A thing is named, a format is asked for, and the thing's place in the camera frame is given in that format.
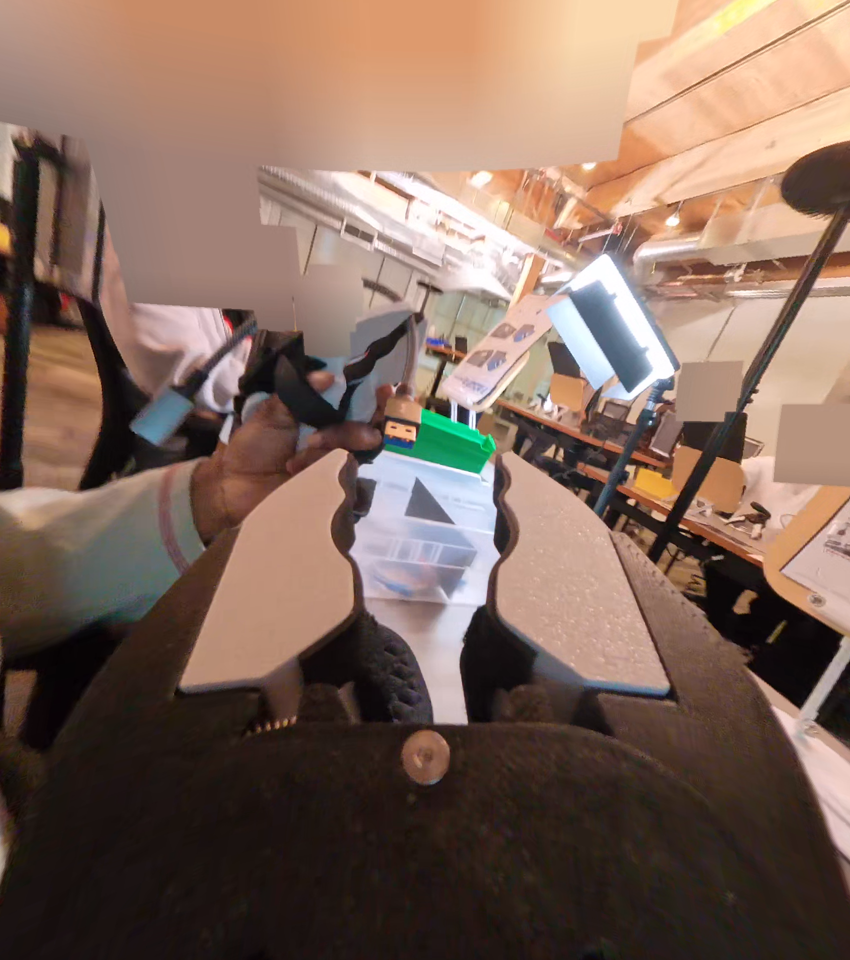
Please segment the person's left forearm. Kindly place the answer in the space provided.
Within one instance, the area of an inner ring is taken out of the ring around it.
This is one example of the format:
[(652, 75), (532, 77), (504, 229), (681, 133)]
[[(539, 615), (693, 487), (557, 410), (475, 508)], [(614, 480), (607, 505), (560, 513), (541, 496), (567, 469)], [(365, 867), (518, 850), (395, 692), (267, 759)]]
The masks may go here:
[(95, 623), (142, 618), (204, 551), (176, 463), (85, 491), (0, 492), (0, 638), (36, 652)]

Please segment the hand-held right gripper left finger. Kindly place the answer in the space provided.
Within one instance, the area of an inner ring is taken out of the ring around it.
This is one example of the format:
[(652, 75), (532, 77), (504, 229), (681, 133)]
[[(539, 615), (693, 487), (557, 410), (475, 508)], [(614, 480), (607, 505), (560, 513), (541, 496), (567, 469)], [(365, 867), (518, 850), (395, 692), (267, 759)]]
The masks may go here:
[(242, 522), (179, 679), (183, 694), (260, 693), (270, 719), (299, 713), (302, 661), (363, 607), (350, 556), (357, 464), (331, 451)]

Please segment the yellow box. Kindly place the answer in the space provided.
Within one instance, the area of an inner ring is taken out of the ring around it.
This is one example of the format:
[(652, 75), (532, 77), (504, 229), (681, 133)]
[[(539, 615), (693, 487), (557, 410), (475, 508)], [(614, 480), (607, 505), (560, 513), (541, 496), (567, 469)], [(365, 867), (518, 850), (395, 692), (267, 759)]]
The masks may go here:
[(636, 467), (631, 486), (642, 496), (658, 501), (672, 500), (679, 493), (670, 478), (644, 466)]

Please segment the clear plastic container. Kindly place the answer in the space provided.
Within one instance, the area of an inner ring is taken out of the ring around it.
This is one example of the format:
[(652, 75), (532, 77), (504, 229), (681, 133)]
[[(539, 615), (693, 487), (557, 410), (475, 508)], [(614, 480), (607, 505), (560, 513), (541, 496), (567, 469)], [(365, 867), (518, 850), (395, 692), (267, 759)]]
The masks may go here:
[(351, 556), (365, 598), (479, 607), (494, 544), (493, 464), (479, 473), (383, 451), (359, 467), (374, 484)]

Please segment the led panel light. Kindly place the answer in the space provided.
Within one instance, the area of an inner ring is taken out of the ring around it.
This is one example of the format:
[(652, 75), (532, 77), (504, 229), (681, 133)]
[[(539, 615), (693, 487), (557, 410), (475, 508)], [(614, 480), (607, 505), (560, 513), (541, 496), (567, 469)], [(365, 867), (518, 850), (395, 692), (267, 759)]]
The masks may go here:
[(681, 363), (617, 262), (602, 254), (547, 299), (545, 313), (588, 384), (633, 402)]

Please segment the wooden work table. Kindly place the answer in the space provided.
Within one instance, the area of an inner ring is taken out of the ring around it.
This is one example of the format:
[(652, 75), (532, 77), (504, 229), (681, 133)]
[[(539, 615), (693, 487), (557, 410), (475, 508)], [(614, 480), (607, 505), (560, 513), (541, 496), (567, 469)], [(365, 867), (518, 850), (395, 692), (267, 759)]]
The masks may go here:
[[(583, 494), (589, 506), (597, 504), (612, 462), (623, 451), (621, 444), (595, 438), (513, 402), (498, 400), (494, 412), (501, 421), (515, 427), (513, 452), (561, 486)], [(605, 523), (615, 526), (627, 520), (659, 534), (672, 509), (673, 498), (662, 499), (636, 482), (664, 482), (666, 478), (659, 471), (664, 466), (663, 460), (649, 454), (639, 452), (631, 456), (624, 481), (612, 493), (605, 509)], [(705, 563), (718, 562), (735, 573), (761, 570), (765, 553), (760, 543), (730, 528), (719, 517), (701, 512), (685, 515), (676, 532), (669, 535), (667, 549)]]

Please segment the black stand pole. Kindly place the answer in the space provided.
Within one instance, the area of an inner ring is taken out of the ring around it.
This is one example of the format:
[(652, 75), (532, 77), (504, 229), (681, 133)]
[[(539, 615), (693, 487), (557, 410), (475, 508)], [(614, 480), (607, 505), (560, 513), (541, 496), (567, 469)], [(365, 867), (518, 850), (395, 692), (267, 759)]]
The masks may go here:
[(0, 391), (0, 492), (24, 484), (24, 433), (35, 306), (35, 253), (40, 160), (35, 146), (16, 144), (11, 208), (11, 266)]

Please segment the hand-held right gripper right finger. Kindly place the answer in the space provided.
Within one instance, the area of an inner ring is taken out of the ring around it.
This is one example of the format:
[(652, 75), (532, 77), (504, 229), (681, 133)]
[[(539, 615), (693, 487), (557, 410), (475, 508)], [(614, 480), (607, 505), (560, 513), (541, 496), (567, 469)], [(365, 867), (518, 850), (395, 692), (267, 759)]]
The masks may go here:
[(515, 453), (495, 464), (499, 557), (486, 606), (556, 694), (668, 694), (671, 684), (613, 546), (581, 499)]

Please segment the green plastic block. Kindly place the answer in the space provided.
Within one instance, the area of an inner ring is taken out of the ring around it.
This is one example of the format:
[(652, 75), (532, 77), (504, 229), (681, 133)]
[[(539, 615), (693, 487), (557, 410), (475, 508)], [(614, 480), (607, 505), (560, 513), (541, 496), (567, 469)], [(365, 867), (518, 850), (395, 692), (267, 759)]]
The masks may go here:
[(444, 415), (422, 410), (412, 446), (386, 441), (383, 451), (448, 469), (480, 474), (496, 453), (494, 438)]

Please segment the person's left hand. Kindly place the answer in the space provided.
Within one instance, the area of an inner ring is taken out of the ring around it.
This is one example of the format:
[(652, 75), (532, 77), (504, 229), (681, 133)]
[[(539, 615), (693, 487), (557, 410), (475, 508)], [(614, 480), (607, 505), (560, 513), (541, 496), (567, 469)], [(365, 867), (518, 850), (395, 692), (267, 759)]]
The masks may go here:
[(384, 410), (392, 384), (379, 386), (369, 422), (344, 421), (299, 440), (300, 424), (278, 396), (263, 399), (228, 443), (199, 463), (191, 475), (193, 525), (204, 546), (239, 526), (292, 477), (334, 450), (364, 453), (383, 442)]

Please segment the silver air duct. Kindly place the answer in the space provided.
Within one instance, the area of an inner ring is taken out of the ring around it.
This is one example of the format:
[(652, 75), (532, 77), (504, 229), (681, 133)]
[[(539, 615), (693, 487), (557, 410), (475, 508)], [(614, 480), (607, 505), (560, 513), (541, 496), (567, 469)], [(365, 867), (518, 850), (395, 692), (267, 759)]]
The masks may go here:
[[(818, 245), (825, 227), (813, 223), (801, 229), (789, 227), (784, 233), (731, 234), (702, 233), (668, 241), (647, 241), (632, 261), (636, 280), (650, 282), (659, 265), (704, 262), (713, 266), (737, 266), (769, 260), (809, 256)], [(850, 223), (835, 246), (837, 253), (850, 253)]]

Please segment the black light stand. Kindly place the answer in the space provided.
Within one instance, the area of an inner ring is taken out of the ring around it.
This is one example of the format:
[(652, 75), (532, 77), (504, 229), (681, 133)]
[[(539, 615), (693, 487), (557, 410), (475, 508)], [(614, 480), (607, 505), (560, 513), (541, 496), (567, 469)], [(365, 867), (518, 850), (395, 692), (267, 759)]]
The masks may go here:
[(664, 394), (674, 390), (675, 383), (676, 376), (673, 375), (667, 379), (656, 380), (651, 385), (647, 400), (638, 414), (635, 426), (626, 439), (623, 450), (609, 472), (594, 505), (594, 513), (597, 517), (602, 519), (605, 516), (610, 506), (611, 498), (618, 486), (626, 479), (627, 468), (632, 461), (633, 454), (656, 419), (656, 411), (662, 402)]

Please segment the printed sign card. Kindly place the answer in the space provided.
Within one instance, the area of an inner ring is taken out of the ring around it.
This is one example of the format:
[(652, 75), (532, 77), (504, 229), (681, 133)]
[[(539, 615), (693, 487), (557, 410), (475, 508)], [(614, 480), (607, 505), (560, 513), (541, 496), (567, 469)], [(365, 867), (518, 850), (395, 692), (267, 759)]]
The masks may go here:
[(554, 301), (547, 294), (529, 294), (509, 307), (444, 378), (439, 392), (452, 423), (465, 417), (469, 428), (477, 428), (480, 415), (491, 410), (527, 365), (532, 347), (552, 329), (548, 309)]

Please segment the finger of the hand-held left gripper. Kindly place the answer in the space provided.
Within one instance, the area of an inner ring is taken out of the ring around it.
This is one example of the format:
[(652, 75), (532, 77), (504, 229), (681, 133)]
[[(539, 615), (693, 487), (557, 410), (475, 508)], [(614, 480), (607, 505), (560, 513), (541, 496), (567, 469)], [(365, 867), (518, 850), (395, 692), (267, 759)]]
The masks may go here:
[(417, 311), (393, 303), (357, 321), (352, 332), (352, 361), (371, 356), (374, 364), (417, 361)]
[(347, 421), (372, 421), (381, 387), (409, 381), (419, 356), (416, 333), (390, 333), (347, 360), (342, 370), (342, 413)]

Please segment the black chair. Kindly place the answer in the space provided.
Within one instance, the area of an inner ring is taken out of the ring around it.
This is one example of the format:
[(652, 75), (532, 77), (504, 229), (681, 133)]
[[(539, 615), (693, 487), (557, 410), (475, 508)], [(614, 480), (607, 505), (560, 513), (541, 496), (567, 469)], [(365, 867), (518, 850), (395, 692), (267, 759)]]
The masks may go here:
[(159, 446), (131, 432), (131, 422), (144, 410), (148, 398), (134, 384), (100, 306), (106, 219), (97, 191), (92, 192), (92, 198), (95, 239), (90, 296), (79, 298), (77, 305), (95, 361), (101, 406), (95, 444), (79, 481), (78, 488), (81, 491), (97, 489), (115, 479), (183, 462), (205, 453), (203, 441), (192, 426), (180, 427)]

